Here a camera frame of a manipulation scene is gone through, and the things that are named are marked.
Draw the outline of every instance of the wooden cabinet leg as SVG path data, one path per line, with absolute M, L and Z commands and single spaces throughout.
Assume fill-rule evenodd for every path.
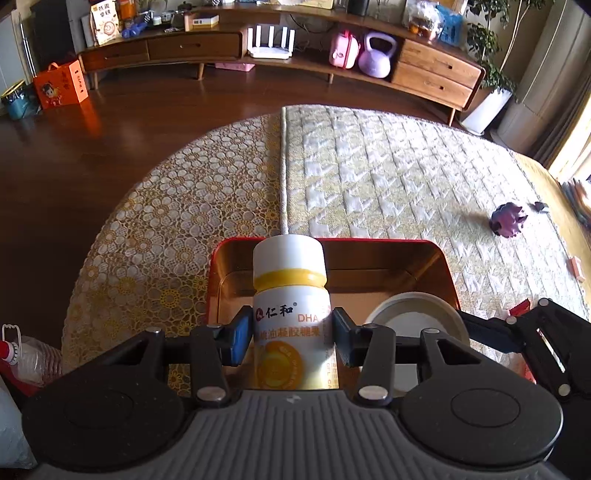
M 448 126 L 451 126 L 453 123 L 453 117 L 456 115 L 456 109 L 452 108 L 452 111 L 449 112 L 449 117 L 447 118 L 447 124 Z

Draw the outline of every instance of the white wifi router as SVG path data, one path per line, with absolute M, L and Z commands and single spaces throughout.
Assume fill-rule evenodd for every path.
M 287 27 L 283 27 L 281 33 L 281 47 L 273 46 L 273 36 L 275 33 L 275 27 L 271 25 L 269 27 L 269 46 L 261 47 L 261 26 L 256 26 L 256 39 L 255 46 L 252 46 L 252 28 L 248 29 L 248 53 L 255 59 L 279 59 L 287 60 L 291 57 L 294 51 L 294 40 L 296 36 L 295 30 L 290 30 L 290 42 L 289 47 L 287 45 Z

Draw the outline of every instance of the red bottle cap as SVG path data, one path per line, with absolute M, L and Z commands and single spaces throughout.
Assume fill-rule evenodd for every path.
M 10 342 L 0 340 L 0 359 L 11 362 L 14 358 L 14 347 Z

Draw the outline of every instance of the wooden drawer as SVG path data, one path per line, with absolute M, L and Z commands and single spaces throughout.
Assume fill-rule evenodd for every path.
M 474 88 L 480 78 L 478 67 L 412 40 L 404 41 L 400 61 L 437 73 L 469 88 Z
M 239 33 L 193 33 L 148 40 L 150 60 L 238 59 L 242 56 Z
M 404 91 L 460 109 L 472 94 L 472 89 L 468 87 L 401 61 L 398 62 L 392 83 Z
M 149 59 L 148 46 L 145 40 L 122 41 L 114 45 L 82 52 L 82 62 L 87 72 L 124 67 L 148 61 Z

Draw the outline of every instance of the potted plant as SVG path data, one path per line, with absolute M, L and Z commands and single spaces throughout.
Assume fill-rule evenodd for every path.
M 468 51 L 474 55 L 476 61 L 486 70 L 486 76 L 482 80 L 480 88 L 489 91 L 482 103 L 478 105 L 460 123 L 469 132 L 482 135 L 484 130 L 498 115 L 501 109 L 515 93 L 517 84 L 511 80 L 503 68 L 513 50 L 515 39 L 519 33 L 519 27 L 526 13 L 531 9 L 541 9 L 545 0 L 518 0 L 517 16 L 513 26 L 511 40 L 500 67 L 494 63 L 494 57 L 501 50 L 499 38 L 491 30 L 491 22 L 499 18 L 503 28 L 509 23 L 509 0 L 469 0 L 468 11 L 477 17 L 483 15 L 485 25 L 480 23 L 468 23 L 467 44 Z

